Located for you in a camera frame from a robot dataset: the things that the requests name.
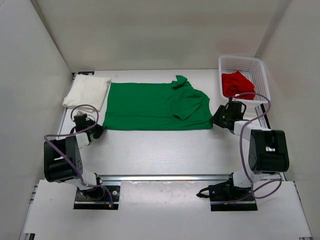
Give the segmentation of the white t shirt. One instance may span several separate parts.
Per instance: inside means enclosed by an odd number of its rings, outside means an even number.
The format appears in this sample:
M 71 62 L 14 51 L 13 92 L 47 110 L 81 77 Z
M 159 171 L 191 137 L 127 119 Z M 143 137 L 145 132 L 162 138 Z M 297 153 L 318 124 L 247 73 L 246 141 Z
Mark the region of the white t shirt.
M 77 74 L 62 105 L 70 109 L 85 105 L 80 108 L 92 112 L 93 109 L 88 106 L 90 105 L 100 112 L 111 83 L 112 79 L 110 77 Z

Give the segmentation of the green t shirt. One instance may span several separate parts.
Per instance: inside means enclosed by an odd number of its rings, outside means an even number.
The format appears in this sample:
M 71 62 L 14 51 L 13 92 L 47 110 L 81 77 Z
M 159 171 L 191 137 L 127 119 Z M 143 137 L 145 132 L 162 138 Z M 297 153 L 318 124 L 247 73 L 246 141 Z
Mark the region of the green t shirt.
M 115 131 L 210 130 L 210 99 L 188 79 L 170 83 L 112 83 L 103 126 Z

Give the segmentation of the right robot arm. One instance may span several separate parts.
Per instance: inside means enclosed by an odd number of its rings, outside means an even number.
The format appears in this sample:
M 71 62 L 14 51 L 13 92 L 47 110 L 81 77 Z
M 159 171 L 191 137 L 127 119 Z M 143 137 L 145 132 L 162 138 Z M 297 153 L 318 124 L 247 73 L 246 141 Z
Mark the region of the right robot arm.
M 268 176 L 286 172 L 290 166 L 285 132 L 244 119 L 246 109 L 241 101 L 230 100 L 226 105 L 220 105 L 210 119 L 213 125 L 228 129 L 239 137 L 242 170 L 232 173 L 232 183 L 224 188 L 230 200 L 238 199 L 243 188 L 249 188 Z

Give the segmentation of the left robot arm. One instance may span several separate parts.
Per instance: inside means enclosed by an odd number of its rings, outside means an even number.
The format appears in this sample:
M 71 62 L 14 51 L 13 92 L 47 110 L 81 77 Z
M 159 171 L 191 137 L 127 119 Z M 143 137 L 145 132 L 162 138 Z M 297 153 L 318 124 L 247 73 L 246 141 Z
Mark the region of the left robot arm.
M 83 166 L 80 149 L 99 139 L 106 128 L 97 124 L 86 113 L 73 117 L 75 126 L 69 134 L 50 135 L 44 140 L 44 176 L 48 182 L 67 183 L 80 191 L 87 191 L 93 200 L 105 194 L 101 177 Z

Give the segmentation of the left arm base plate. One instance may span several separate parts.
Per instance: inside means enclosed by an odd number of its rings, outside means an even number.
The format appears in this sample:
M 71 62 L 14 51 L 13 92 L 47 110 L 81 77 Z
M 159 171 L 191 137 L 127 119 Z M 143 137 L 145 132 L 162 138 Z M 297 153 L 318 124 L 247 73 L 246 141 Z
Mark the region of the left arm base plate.
M 118 210 L 121 183 L 103 182 L 103 187 L 76 190 L 73 208 L 75 210 Z

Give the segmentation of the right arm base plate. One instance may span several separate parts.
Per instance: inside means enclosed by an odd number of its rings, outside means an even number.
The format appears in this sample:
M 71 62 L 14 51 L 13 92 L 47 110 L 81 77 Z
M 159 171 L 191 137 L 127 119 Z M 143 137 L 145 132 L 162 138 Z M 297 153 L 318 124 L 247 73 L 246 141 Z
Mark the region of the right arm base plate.
M 237 187 L 231 179 L 209 185 L 196 196 L 209 199 L 211 212 L 249 212 L 257 211 L 257 203 L 250 187 Z

